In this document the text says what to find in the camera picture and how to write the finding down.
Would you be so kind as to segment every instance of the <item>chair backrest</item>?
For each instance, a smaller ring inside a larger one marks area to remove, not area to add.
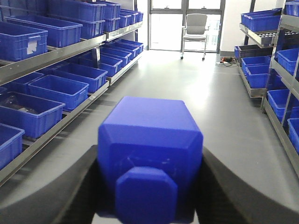
[[[186,33],[191,35],[202,35],[206,30],[205,14],[188,14],[186,19]]]

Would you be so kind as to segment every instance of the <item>stainless steel shelving unit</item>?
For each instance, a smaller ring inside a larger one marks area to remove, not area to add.
[[[82,40],[79,43],[56,49],[49,47],[49,52],[38,55],[19,62],[0,61],[3,66],[0,67],[0,85],[6,84],[10,81],[16,80],[27,74],[43,69],[47,66],[53,65],[75,55],[84,53],[91,49],[97,49],[96,54],[99,54],[99,46],[104,44],[104,41],[111,41],[119,38],[127,33],[130,33],[142,26],[143,22],[122,28],[104,35],[95,37],[89,40]],[[6,167],[0,170],[0,186],[2,186],[14,173],[16,173],[26,162],[28,162],[34,155],[36,155],[45,145],[47,145],[57,134],[59,134],[65,127],[67,127],[80,113],[96,101],[110,85],[115,83],[128,69],[130,69],[142,56],[142,53],[132,60],[126,67],[119,71],[112,78],[107,78],[106,83],[95,93],[81,103],[75,110],[66,115],[60,122],[52,127],[48,132],[36,140],[23,140],[23,144],[28,148],[15,158]]]

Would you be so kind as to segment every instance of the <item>white office chair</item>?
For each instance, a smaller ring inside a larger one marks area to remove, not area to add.
[[[204,57],[202,60],[205,60],[206,55],[206,39],[207,34],[205,34],[206,29],[206,19],[207,15],[205,14],[188,14],[186,18],[186,26],[182,30],[182,52],[181,59],[184,58],[184,49],[185,41],[188,42],[205,42]]]

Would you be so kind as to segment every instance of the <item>white wall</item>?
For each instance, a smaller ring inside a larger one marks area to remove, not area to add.
[[[281,7],[283,0],[256,0],[255,11]],[[243,45],[245,34],[239,30],[241,13],[250,10],[251,0],[226,0],[220,51],[234,51],[234,46]]]

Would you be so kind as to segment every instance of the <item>blue plastic object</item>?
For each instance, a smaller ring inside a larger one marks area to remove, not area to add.
[[[63,103],[16,92],[0,95],[0,102],[9,97],[14,97],[16,104],[23,108],[12,109],[0,103],[0,120],[4,124],[24,129],[28,137],[38,138],[61,120]],[[27,108],[35,110],[37,114],[29,113]]]
[[[22,78],[16,79],[14,81],[11,81],[10,83],[7,84],[9,91],[13,92],[19,92],[23,94],[30,94],[28,85],[29,83],[38,80],[44,76],[44,74],[39,73],[39,72],[33,72],[31,74],[28,74]]]
[[[193,220],[187,201],[201,164],[203,136],[183,101],[124,97],[99,127],[98,143],[111,194],[117,179],[133,167],[162,169],[178,186],[177,218]]]
[[[273,108],[279,121],[282,121],[282,118],[284,116],[288,95],[288,89],[268,91],[269,104]],[[297,99],[294,102],[294,107],[291,112],[291,118],[299,118],[299,101]]]
[[[288,119],[289,123],[289,138],[299,154],[299,119]]]
[[[286,14],[292,16],[299,16],[299,0],[285,3]]]
[[[19,61],[47,52],[46,30],[0,22],[0,58]]]
[[[88,92],[96,92],[106,81],[107,71],[68,63],[53,70],[55,76],[88,83]]]
[[[120,18],[120,23],[118,25],[119,28],[124,28],[130,25],[131,15],[120,14]]]
[[[136,41],[129,41],[129,40],[125,40],[125,39],[117,39],[116,42],[138,46],[139,47],[138,54],[143,52],[144,43],[140,43],[140,42],[136,42]]]
[[[277,51],[278,63],[291,75],[294,74],[299,48]]]
[[[120,18],[105,19],[104,32],[112,32],[118,29]]]
[[[0,124],[0,170],[22,152],[24,130]]]
[[[10,23],[48,31],[47,45],[62,48],[80,42],[82,24],[37,15],[6,17]]]
[[[164,171],[134,167],[116,182],[117,217],[127,224],[169,224],[175,219],[177,194],[178,186]]]
[[[65,103],[64,111],[72,111],[87,99],[88,84],[53,75],[29,84],[30,94]]]
[[[105,15],[104,19],[115,19],[120,17],[121,4],[109,1],[100,1],[98,3],[105,4]]]
[[[106,4],[74,0],[49,0],[49,14],[82,21],[104,20]]]
[[[241,59],[242,71],[247,76],[246,67],[258,66],[258,65],[270,65],[270,56],[258,56],[258,57],[244,57]]]

